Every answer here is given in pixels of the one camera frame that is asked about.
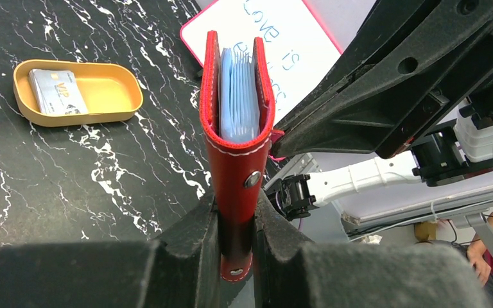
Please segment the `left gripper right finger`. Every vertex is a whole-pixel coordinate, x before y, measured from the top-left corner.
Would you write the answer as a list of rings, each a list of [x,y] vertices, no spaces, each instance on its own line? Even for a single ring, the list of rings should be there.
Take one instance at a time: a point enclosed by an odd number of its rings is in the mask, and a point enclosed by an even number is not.
[[[490,307],[472,267],[441,244],[316,243],[261,193],[254,219],[257,307]]]

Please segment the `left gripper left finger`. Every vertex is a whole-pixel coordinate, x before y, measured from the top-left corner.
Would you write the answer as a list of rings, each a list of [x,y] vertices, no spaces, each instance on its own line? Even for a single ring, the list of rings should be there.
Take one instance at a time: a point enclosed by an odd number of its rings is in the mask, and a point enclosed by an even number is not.
[[[0,248],[0,307],[217,307],[213,193],[151,241]]]

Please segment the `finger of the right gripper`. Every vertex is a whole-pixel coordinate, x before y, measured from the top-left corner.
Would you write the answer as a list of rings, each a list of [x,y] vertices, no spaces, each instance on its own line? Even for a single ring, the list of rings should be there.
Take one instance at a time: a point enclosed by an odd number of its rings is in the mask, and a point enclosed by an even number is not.
[[[278,124],[274,157],[390,158],[463,99],[493,126],[493,1],[377,1],[318,86]]]

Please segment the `red card holder wallet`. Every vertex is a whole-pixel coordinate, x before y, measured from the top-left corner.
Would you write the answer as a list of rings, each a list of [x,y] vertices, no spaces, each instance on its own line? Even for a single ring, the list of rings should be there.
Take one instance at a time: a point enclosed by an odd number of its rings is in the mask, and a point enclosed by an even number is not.
[[[209,31],[200,122],[219,214],[220,275],[228,282],[243,280],[252,264],[251,229],[275,113],[263,39],[246,55],[220,49],[217,31]]]

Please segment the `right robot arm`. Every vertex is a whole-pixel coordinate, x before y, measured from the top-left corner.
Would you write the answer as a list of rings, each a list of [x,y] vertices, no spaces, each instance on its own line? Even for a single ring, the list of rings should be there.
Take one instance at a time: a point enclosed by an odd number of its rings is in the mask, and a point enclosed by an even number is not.
[[[493,1],[376,1],[342,56],[279,123],[272,154],[373,154],[275,177],[288,220],[395,184],[452,184],[493,171]]]

